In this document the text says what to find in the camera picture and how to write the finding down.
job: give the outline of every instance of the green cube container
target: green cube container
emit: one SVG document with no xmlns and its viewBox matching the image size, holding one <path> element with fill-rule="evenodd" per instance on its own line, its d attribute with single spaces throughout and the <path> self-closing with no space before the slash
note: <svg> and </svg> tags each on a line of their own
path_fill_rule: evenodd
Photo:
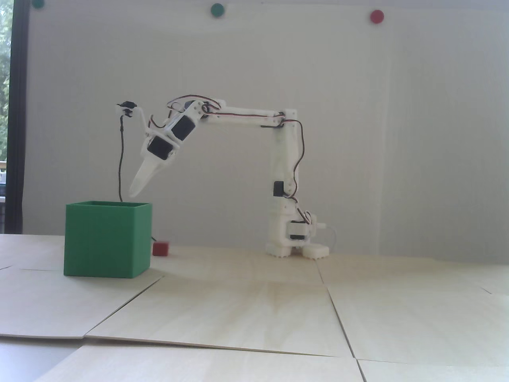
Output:
<svg viewBox="0 0 509 382">
<path fill-rule="evenodd" d="M 152 204 L 66 206 L 64 275 L 132 279 L 150 266 Z"/>
</svg>

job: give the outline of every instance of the small red block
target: small red block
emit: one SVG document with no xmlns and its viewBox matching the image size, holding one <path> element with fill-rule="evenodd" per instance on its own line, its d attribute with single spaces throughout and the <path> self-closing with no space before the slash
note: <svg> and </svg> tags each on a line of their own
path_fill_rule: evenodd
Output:
<svg viewBox="0 0 509 382">
<path fill-rule="evenodd" d="M 385 15 L 383 14 L 383 12 L 377 9 L 371 12 L 370 19 L 373 24 L 380 24 L 383 21 L 384 17 Z"/>
<path fill-rule="evenodd" d="M 168 256 L 169 242 L 155 241 L 152 244 L 152 256 Z"/>
</svg>

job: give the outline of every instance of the green magnet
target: green magnet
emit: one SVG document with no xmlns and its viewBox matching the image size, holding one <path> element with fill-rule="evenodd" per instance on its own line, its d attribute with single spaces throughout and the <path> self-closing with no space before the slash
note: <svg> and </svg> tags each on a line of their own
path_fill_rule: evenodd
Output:
<svg viewBox="0 0 509 382">
<path fill-rule="evenodd" d="M 41 9 L 44 7 L 44 0 L 32 0 L 32 7 Z"/>
<path fill-rule="evenodd" d="M 221 17 L 224 15 L 224 5 L 220 3 L 214 4 L 210 7 L 210 13 L 212 13 L 214 17 Z"/>
</svg>

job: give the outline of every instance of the wooden table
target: wooden table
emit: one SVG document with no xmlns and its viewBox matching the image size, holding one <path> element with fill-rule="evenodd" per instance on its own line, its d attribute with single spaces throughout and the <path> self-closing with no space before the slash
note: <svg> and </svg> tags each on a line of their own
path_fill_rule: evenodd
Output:
<svg viewBox="0 0 509 382">
<path fill-rule="evenodd" d="M 507 266 L 174 247 L 82 280 L 63 243 L 0 236 L 0 380 L 508 380 Z"/>
</svg>

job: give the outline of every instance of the white robotic arm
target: white robotic arm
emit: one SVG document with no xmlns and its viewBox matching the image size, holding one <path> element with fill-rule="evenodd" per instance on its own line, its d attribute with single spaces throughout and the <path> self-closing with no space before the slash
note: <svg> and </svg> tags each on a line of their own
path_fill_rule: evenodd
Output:
<svg viewBox="0 0 509 382">
<path fill-rule="evenodd" d="M 174 108 L 177 100 L 181 99 L 188 102 L 182 108 Z M 138 107 L 133 110 L 139 113 L 147 137 L 142 146 L 144 160 L 129 196 L 138 195 L 155 173 L 174 160 L 183 142 L 199 125 L 235 123 L 271 128 L 274 138 L 271 157 L 273 199 L 266 251 L 276 257 L 289 256 L 292 248 L 298 248 L 305 257 L 314 259 L 329 255 L 328 247 L 310 243 L 317 227 L 325 225 L 317 224 L 315 215 L 300 209 L 295 197 L 298 165 L 304 154 L 302 124 L 296 119 L 296 110 L 275 112 L 228 107 L 223 100 L 201 96 L 179 97 L 167 106 L 171 112 L 162 126 L 157 126 L 152 117 L 148 124 L 145 123 L 143 110 Z M 177 113 L 171 118 L 172 111 Z"/>
</svg>

